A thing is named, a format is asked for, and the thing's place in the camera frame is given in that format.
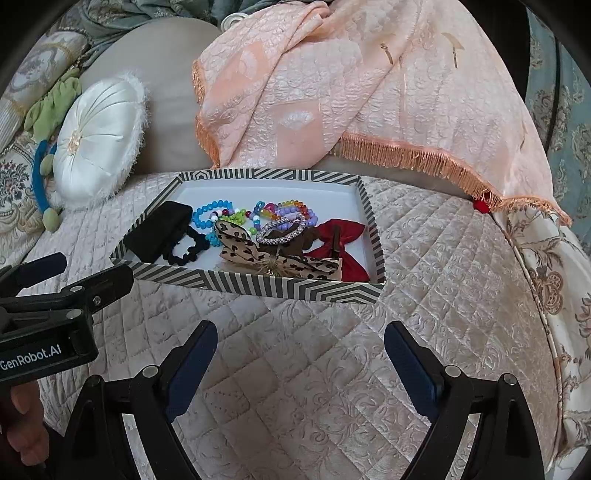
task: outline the finger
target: finger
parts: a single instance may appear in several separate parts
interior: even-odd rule
[[[49,433],[43,428],[40,438],[29,449],[21,452],[21,462],[27,466],[38,465],[49,458]]]
[[[10,396],[15,408],[24,415],[31,408],[32,402],[39,400],[39,385],[36,381],[17,385],[11,388]]]
[[[8,443],[17,452],[33,446],[45,431],[43,426],[43,405],[37,400],[21,420],[7,431]]]

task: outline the red velvet bow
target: red velvet bow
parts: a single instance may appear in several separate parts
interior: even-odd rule
[[[313,258],[332,257],[334,255],[333,239],[335,237],[335,227],[340,228],[338,256],[343,259],[342,281],[369,281],[369,275],[365,269],[345,251],[345,245],[357,240],[365,230],[365,225],[361,223],[333,218],[319,225],[317,227],[318,238],[324,242],[324,245],[304,255]]]

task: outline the quilted bedspread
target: quilted bedspread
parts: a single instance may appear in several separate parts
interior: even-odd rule
[[[111,266],[115,244],[173,176],[130,179],[104,205],[66,212],[28,259],[61,251],[68,268],[29,293],[57,291]],[[40,381],[49,424],[65,430],[88,375],[135,375],[209,319],[219,330],[218,349],[174,425],[202,478],[396,479],[428,429],[384,352],[386,325],[402,320],[444,364],[493,380],[513,372],[548,464],[559,426],[556,376],[530,287],[503,233],[466,200],[363,180],[388,276],[375,305],[136,281],[130,295],[95,316],[97,360]],[[466,426],[451,478],[461,475],[475,421]],[[132,421],[128,427],[141,473],[150,478]]]

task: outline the green fabric toy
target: green fabric toy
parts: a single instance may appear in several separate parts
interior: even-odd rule
[[[78,78],[80,69],[71,69],[56,82],[49,92],[35,103],[25,117],[25,130],[33,129],[33,140],[40,143],[49,140],[64,121],[66,113],[82,93]]]
[[[62,75],[45,97],[31,107],[25,117],[24,129],[27,131],[33,129],[33,140],[39,143],[33,162],[33,192],[39,210],[43,214],[43,225],[50,232],[55,232],[59,228],[61,220],[59,214],[47,202],[41,178],[53,171],[53,154],[56,145],[49,155],[45,155],[47,141],[66,118],[76,97],[82,93],[79,75],[79,69],[71,69]]]

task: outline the black scrunchie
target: black scrunchie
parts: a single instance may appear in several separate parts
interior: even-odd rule
[[[189,247],[187,253],[185,253],[183,257],[180,258],[173,255],[173,248],[177,245],[177,243],[180,242],[185,233],[195,240],[195,245],[193,247]],[[190,225],[187,225],[184,229],[178,228],[176,231],[170,234],[164,243],[162,249],[162,258],[164,258],[170,265],[178,265],[179,267],[182,267],[189,262],[194,262],[197,260],[197,255],[208,248],[209,240],[207,240],[205,235],[202,233],[197,233],[194,228],[192,228]]]

